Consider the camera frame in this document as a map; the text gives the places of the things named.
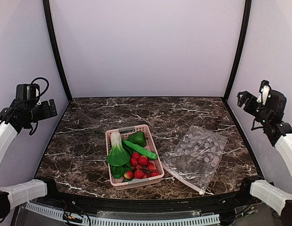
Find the clear zip top bag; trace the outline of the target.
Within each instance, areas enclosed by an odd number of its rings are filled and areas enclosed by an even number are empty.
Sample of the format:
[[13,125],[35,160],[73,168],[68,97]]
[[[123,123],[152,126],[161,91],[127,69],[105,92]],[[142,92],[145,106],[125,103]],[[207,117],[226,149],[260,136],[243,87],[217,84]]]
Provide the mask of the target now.
[[228,138],[199,126],[190,126],[175,148],[161,155],[163,168],[200,195],[221,162]]

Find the green toy cucumber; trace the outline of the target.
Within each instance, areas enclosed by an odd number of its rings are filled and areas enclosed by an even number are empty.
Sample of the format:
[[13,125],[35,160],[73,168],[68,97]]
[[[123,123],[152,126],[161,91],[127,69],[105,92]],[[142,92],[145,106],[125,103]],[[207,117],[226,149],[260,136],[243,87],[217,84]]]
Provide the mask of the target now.
[[122,139],[123,148],[130,154],[138,153],[140,155],[144,155],[149,159],[156,160],[158,155],[154,152],[151,152],[137,144],[134,144],[128,140]]

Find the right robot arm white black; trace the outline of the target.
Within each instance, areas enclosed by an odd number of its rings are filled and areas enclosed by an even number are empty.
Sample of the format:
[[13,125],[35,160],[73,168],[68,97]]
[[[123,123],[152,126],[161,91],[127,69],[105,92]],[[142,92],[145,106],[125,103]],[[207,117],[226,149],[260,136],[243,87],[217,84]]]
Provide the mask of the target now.
[[[237,105],[254,116],[271,145],[280,153],[292,177],[292,127],[282,120],[286,97],[266,86],[260,96],[248,91],[237,94]],[[247,185],[250,196],[271,207],[280,217],[284,226],[292,226],[292,194],[275,187],[263,179],[251,179]]]

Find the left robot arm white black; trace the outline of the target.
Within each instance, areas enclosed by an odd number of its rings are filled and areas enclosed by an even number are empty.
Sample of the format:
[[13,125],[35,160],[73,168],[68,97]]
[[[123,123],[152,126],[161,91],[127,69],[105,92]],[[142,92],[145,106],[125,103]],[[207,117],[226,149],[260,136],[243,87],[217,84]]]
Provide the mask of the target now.
[[[19,84],[16,87],[16,97],[10,107],[0,112],[0,165],[21,130],[29,130],[31,136],[36,132],[39,121],[57,115],[54,99],[41,101],[42,95],[44,92],[40,91],[40,86],[34,81],[29,84]],[[55,181],[46,178],[0,187],[0,221],[3,221],[15,207],[56,191]]]

